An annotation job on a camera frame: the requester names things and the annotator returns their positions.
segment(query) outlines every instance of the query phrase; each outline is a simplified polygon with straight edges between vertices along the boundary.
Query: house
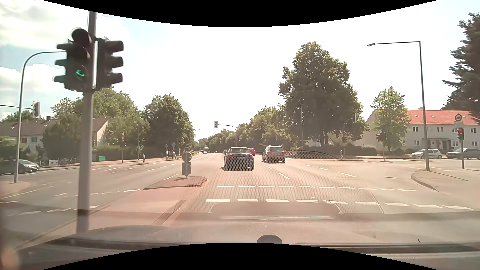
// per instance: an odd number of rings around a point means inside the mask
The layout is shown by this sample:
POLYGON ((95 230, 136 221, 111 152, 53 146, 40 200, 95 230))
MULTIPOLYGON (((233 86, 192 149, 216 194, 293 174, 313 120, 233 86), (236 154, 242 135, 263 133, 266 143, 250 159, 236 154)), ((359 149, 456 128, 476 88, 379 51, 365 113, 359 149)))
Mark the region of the house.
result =
MULTIPOLYGON (((56 124, 57 120, 47 116, 46 120, 30 120, 22 121, 21 142, 22 150, 30 148, 31 152, 38 151, 42 160, 48 160, 47 153, 43 147, 42 138, 46 128, 56 124)), ((93 145, 106 144, 107 127, 110 122, 110 117, 95 117, 93 118, 93 145)), ((8 136, 17 138, 18 123, 4 122, 0 123, 0 136, 8 136)))
MULTIPOLYGON (((410 114, 410 125, 405 138, 402 138, 403 151, 407 149, 420 150, 425 149, 425 133, 423 128, 423 108, 418 110, 408 110, 410 114)), ((455 116, 463 116, 463 127, 465 130, 465 148, 479 148, 480 144, 480 125, 470 116, 470 111, 464 110, 427 110, 427 135, 430 148, 450 151, 453 148, 460 147, 457 129, 455 128, 455 116)), ((377 141, 378 131, 373 122, 375 113, 373 112, 367 120, 372 131, 365 132, 363 138, 356 141, 358 146, 373 146, 377 150, 382 150, 382 144, 377 141)))

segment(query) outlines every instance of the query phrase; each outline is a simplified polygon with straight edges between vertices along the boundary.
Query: white car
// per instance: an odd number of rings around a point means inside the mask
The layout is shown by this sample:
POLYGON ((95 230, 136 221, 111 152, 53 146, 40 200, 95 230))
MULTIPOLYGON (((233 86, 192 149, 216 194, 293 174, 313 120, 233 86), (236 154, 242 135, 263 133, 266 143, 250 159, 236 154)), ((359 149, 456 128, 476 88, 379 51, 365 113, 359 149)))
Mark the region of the white car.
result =
MULTIPOLYGON (((412 158, 413 159, 424 159, 424 151, 425 149, 422 149, 420 151, 417 151, 415 153, 412 154, 412 158)), ((440 153, 440 151, 438 149, 428 149, 428 157, 429 159, 439 159, 441 160, 444 156, 440 153)))

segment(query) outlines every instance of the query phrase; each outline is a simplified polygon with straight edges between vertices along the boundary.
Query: car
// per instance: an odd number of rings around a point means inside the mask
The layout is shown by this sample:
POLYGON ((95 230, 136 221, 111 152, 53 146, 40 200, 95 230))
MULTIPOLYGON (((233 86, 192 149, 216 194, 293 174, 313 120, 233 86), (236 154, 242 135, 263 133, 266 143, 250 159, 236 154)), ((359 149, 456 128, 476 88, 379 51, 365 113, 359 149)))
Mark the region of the car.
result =
MULTIPOLYGON (((463 156, 466 159, 479 159, 480 160, 480 150, 474 148, 463 148, 463 156)), ((447 158, 451 159, 461 159, 462 158, 462 148, 456 149, 453 152, 447 153, 447 158)))
MULTIPOLYGON (((425 157, 423 156, 425 149, 422 149, 420 151, 417 151, 415 153, 412 153, 412 158, 413 159, 424 159, 425 157)), ((429 159, 439 159, 441 160, 443 158, 443 155, 440 153, 438 149, 428 149, 428 158, 429 159)))
POLYGON ((267 146, 265 151, 262 154, 263 162, 272 162, 272 161, 281 161, 285 164, 285 159, 287 158, 287 152, 283 150, 281 146, 267 146))
MULTIPOLYGON (((0 162, 0 175, 15 173, 16 160, 4 160, 0 162)), ((28 160, 18 160, 18 173, 36 172, 40 166, 28 160)))
POLYGON ((253 171, 255 168, 255 160, 248 148, 232 147, 223 157, 223 167, 227 171, 243 168, 250 168, 250 171, 253 171))

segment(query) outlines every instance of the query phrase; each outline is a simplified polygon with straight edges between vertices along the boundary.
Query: roof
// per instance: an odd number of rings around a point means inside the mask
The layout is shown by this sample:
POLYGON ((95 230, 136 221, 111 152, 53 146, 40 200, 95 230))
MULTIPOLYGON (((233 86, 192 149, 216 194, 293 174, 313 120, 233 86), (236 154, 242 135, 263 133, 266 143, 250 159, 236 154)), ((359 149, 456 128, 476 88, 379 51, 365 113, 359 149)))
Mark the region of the roof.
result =
MULTIPOLYGON (((410 124, 423 124, 422 110, 408 110, 410 114, 410 124)), ((466 110, 426 110, 427 124, 453 125, 455 116, 461 114, 463 116, 464 125, 478 125, 471 112, 466 110)))
MULTIPOLYGON (((93 118, 93 131, 97 132, 105 125, 110 117, 95 117, 93 118)), ((22 121, 22 134, 21 136, 34 136, 42 135, 45 129, 53 126, 57 123, 57 119, 51 120, 30 120, 22 121)), ((17 137, 18 123, 4 122, 0 123, 0 136, 17 137)))

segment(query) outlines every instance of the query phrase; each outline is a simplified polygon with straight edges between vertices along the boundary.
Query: street lamp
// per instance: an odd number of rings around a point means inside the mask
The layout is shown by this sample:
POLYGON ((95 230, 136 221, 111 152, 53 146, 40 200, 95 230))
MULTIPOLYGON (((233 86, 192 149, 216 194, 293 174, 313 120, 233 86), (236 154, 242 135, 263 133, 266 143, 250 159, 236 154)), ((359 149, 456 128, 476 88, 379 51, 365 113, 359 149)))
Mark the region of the street lamp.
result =
POLYGON ((427 112, 425 111, 425 91, 423 90, 423 65, 421 61, 421 41, 407 41, 407 42, 389 42, 389 43, 372 43, 367 45, 367 47, 371 47, 373 45, 383 45, 383 44, 401 44, 401 43, 418 43, 419 44, 419 50, 420 50, 420 77, 421 77, 421 99, 422 99, 422 104, 423 104, 423 130, 424 130, 424 136, 425 136, 425 153, 423 154, 425 158, 425 165, 427 168, 427 171, 430 171, 430 160, 428 156, 428 148, 430 148, 430 143, 428 140, 428 134, 427 134, 427 112))

